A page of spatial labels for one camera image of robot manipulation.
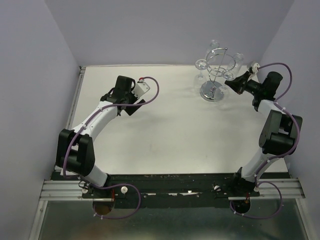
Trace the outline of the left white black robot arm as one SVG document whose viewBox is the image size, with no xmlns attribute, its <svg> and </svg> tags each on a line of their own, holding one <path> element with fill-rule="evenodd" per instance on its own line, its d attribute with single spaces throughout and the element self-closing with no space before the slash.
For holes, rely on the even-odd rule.
<svg viewBox="0 0 320 240">
<path fill-rule="evenodd" d="M 119 75 L 115 86 L 100 98 L 98 106 L 84 121 L 59 133 L 55 164 L 92 183 L 99 197 L 107 197 L 111 185 L 106 182 L 108 174 L 95 164 L 94 140 L 122 111 L 129 116 L 137 111 L 146 102 L 140 98 L 149 90 L 150 86 L 142 80 Z"/>
</svg>

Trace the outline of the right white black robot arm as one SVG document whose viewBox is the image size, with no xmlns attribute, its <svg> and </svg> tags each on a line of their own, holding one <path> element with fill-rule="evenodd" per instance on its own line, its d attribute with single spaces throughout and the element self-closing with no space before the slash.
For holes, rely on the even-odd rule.
<svg viewBox="0 0 320 240">
<path fill-rule="evenodd" d="M 246 71 L 224 82 L 239 95 L 250 93 L 254 109 L 266 117 L 258 140 L 258 151 L 245 166 L 234 173 L 230 182 L 230 191 L 236 196 L 252 192 L 262 174 L 274 162 L 296 150 L 303 123 L 302 117 L 285 113 L 284 108 L 276 106 L 275 94 L 283 79 L 280 73 L 269 72 L 263 83 L 252 80 L 252 75 Z"/>
</svg>

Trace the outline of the clear wine glass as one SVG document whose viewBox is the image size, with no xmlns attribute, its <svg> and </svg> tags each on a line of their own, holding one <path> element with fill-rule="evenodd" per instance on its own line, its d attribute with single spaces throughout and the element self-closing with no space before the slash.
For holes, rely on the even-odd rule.
<svg viewBox="0 0 320 240">
<path fill-rule="evenodd" d="M 225 80 L 231 81 L 236 78 L 237 74 L 235 73 L 234 69 L 225 69 L 222 71 L 222 77 Z"/>
</svg>

